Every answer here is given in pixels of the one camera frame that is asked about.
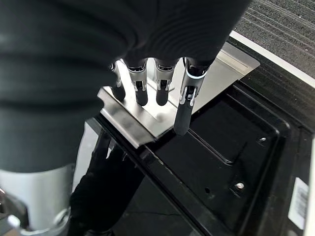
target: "barcode label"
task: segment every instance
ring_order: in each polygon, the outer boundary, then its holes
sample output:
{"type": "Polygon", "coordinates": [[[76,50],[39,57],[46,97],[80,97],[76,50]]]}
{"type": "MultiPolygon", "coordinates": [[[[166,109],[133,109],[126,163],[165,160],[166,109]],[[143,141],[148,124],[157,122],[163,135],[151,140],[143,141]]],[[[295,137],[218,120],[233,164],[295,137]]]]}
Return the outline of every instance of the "barcode label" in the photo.
{"type": "Polygon", "coordinates": [[[309,187],[300,178],[295,179],[288,218],[301,230],[304,229],[309,187]]]}

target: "metal plate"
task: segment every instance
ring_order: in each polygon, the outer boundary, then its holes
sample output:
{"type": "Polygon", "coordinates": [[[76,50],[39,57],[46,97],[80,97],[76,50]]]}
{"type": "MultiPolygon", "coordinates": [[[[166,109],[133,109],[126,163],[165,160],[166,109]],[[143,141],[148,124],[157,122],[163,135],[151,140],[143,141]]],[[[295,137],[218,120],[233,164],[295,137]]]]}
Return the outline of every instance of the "metal plate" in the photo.
{"type": "MultiPolygon", "coordinates": [[[[136,103],[128,69],[121,61],[117,61],[117,65],[126,90],[126,97],[123,102],[119,102],[112,95],[111,89],[104,87],[99,94],[105,103],[101,113],[137,148],[158,139],[173,127],[185,68],[182,60],[179,60],[170,87],[168,102],[161,107],[156,103],[154,60],[148,59],[148,103],[141,107],[136,103]],[[133,122],[137,123],[136,126],[139,123],[143,128],[133,127],[130,125],[133,122]]],[[[225,43],[207,73],[196,98],[193,113],[259,65],[259,62],[252,57],[225,43]]]]}

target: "black fingertip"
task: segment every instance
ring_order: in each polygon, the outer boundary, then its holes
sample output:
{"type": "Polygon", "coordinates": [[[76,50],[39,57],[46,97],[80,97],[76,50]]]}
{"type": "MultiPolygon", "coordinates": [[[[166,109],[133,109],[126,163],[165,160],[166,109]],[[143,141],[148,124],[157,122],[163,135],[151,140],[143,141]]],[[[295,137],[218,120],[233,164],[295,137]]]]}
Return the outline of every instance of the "black fingertip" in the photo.
{"type": "Polygon", "coordinates": [[[177,135],[185,135],[189,130],[190,117],[192,114],[192,106],[190,101],[186,100],[184,104],[178,105],[178,110],[175,117],[174,131],[177,135]]]}
{"type": "Polygon", "coordinates": [[[157,100],[158,105],[164,106],[168,100],[168,90],[165,90],[165,88],[161,88],[161,90],[157,90],[156,100],[157,100]]]}
{"type": "Polygon", "coordinates": [[[118,101],[122,102],[126,96],[124,85],[122,84],[120,87],[113,87],[112,93],[118,101]]]}
{"type": "Polygon", "coordinates": [[[142,89],[138,89],[136,92],[136,100],[140,106],[145,106],[148,103],[148,93],[147,91],[143,91],[142,89]]]}

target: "white edge strip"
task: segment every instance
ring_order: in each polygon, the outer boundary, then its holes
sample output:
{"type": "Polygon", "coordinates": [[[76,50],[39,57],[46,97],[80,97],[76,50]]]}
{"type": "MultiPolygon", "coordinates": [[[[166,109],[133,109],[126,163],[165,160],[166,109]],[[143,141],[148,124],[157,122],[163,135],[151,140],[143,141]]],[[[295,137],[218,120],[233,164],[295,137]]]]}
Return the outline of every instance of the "white edge strip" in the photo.
{"type": "Polygon", "coordinates": [[[288,71],[295,77],[299,78],[300,80],[304,81],[308,85],[315,88],[315,79],[309,76],[308,74],[304,73],[303,71],[299,70],[295,66],[291,65],[290,63],[286,62],[285,60],[281,59],[280,57],[274,55],[273,53],[269,52],[268,50],[264,49],[263,47],[259,46],[258,44],[252,42],[248,38],[245,38],[241,34],[232,31],[230,36],[240,43],[246,45],[247,47],[253,49],[254,51],[258,52],[265,58],[269,59],[273,63],[277,64],[278,66],[282,67],[284,70],[288,71]]]}
{"type": "Polygon", "coordinates": [[[309,198],[306,225],[303,236],[313,236],[315,232],[315,136],[312,142],[309,198]]]}

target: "robotic hand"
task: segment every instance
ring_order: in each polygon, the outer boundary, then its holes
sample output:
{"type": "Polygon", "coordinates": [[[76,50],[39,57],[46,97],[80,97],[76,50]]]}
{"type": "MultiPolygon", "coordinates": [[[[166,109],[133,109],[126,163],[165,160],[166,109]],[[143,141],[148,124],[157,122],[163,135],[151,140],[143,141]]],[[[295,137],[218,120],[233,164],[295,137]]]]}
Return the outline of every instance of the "robotic hand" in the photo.
{"type": "Polygon", "coordinates": [[[84,120],[110,86],[125,97],[124,58],[137,102],[147,104],[155,58],[157,103],[186,58],[174,129],[189,128],[203,79],[250,0],[0,1],[0,194],[21,235],[65,235],[84,120]]]}

